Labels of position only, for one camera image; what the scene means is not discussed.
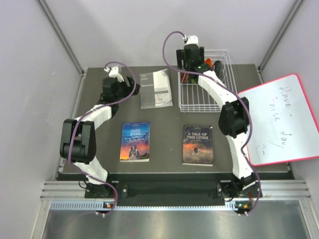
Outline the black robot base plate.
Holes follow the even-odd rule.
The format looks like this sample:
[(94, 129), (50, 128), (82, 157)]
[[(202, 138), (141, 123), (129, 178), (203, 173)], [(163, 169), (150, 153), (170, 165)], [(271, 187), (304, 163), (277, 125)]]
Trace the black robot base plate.
[(153, 182), (117, 182), (113, 186), (118, 192), (118, 199), (135, 199), (138, 196), (168, 197), (172, 195), (199, 197), (210, 199), (254, 198), (257, 196), (257, 186), (254, 185), (245, 191), (238, 191), (230, 181), (153, 181)]

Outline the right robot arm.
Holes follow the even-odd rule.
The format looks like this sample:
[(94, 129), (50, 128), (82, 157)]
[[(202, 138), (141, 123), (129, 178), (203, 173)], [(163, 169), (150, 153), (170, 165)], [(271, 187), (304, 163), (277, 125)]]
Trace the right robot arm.
[(177, 50), (177, 66), (189, 82), (194, 81), (215, 100), (221, 108), (218, 121), (220, 131), (226, 136), (232, 155), (233, 176), (231, 182), (220, 189), (229, 198), (244, 197), (256, 182), (255, 173), (248, 163), (246, 141), (248, 139), (249, 102), (240, 98), (221, 81), (222, 63), (210, 65), (204, 60), (204, 48), (196, 43), (185, 44)]

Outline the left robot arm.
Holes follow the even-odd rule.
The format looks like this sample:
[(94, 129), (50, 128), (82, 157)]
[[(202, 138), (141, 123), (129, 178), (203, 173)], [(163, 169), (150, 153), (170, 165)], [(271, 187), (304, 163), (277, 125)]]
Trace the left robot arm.
[(115, 196), (109, 172), (96, 156), (96, 130), (115, 116), (119, 103), (138, 92), (139, 85), (132, 76), (125, 80), (120, 76), (107, 77), (102, 81), (102, 93), (97, 103), (84, 115), (63, 122), (60, 156), (86, 176), (86, 198)]

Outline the red floral plate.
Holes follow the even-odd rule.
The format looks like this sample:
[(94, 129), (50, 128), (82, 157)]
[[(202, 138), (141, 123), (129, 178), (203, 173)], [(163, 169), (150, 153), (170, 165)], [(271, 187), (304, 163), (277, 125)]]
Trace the red floral plate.
[(190, 84), (191, 83), (188, 71), (183, 71), (181, 73), (181, 80), (180, 81), (181, 81), (182, 84)]

